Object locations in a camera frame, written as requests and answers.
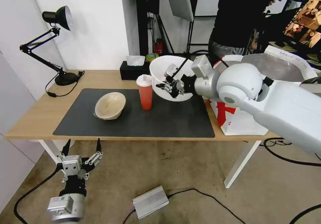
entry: red cup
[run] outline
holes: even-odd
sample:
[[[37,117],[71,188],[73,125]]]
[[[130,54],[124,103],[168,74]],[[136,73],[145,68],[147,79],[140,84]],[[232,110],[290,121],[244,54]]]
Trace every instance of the red cup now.
[[[152,77],[150,75],[141,75],[137,78],[140,102],[143,110],[150,110],[152,103],[153,87],[151,85]]]

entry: silver power supply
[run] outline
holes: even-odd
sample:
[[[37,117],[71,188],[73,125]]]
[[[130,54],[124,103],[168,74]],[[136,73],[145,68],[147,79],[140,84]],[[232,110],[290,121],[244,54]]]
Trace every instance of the silver power supply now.
[[[162,186],[158,186],[145,194],[133,199],[138,219],[157,211],[166,206],[169,200]]]

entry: desk lamp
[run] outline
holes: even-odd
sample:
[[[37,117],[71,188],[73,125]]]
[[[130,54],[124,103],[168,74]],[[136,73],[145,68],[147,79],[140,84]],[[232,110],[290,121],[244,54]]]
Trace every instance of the desk lamp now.
[[[20,50],[28,54],[29,56],[35,58],[36,60],[42,62],[43,64],[47,65],[48,67],[52,68],[53,70],[57,71],[58,76],[55,78],[55,82],[57,85],[65,86],[77,82],[79,80],[79,77],[76,74],[66,73],[61,66],[50,63],[32,52],[35,48],[59,36],[60,28],[57,27],[57,24],[69,31],[71,30],[73,22],[69,7],[63,6],[59,8],[56,12],[43,12],[42,18],[53,28],[50,29],[48,32],[40,35],[39,37],[31,40],[30,42],[21,45]],[[51,37],[44,41],[36,42],[38,39],[46,36],[47,34],[50,34]]]

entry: black desk mat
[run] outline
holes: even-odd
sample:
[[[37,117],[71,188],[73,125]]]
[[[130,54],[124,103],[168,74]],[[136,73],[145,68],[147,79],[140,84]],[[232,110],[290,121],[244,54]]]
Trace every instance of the black desk mat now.
[[[126,105],[115,120],[93,115],[99,98],[120,92]],[[135,89],[83,89],[72,104],[54,135],[130,136],[130,137],[215,137],[202,97],[172,102],[153,93],[151,110],[143,110]]]

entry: light stand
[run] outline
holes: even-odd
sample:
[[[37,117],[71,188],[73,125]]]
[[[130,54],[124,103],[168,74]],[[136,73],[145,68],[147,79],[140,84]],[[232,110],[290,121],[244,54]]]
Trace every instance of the light stand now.
[[[42,62],[43,64],[47,65],[48,67],[52,68],[53,70],[57,71],[59,75],[55,78],[55,82],[57,85],[60,86],[65,86],[65,85],[70,85],[73,84],[77,81],[77,75],[74,73],[66,73],[62,67],[55,65],[53,63],[48,62],[47,60],[44,60],[43,58],[39,57],[35,53],[32,52],[35,48],[45,44],[46,42],[50,41],[51,39],[54,39],[55,37],[59,36],[60,28],[57,26],[53,27],[50,29],[48,32],[40,35],[39,37],[31,40],[30,42],[23,44],[20,46],[20,50],[29,56],[33,57],[34,59]],[[41,41],[41,42],[36,42],[38,39],[46,36],[47,34],[53,33],[54,35],[51,36],[50,38]]]

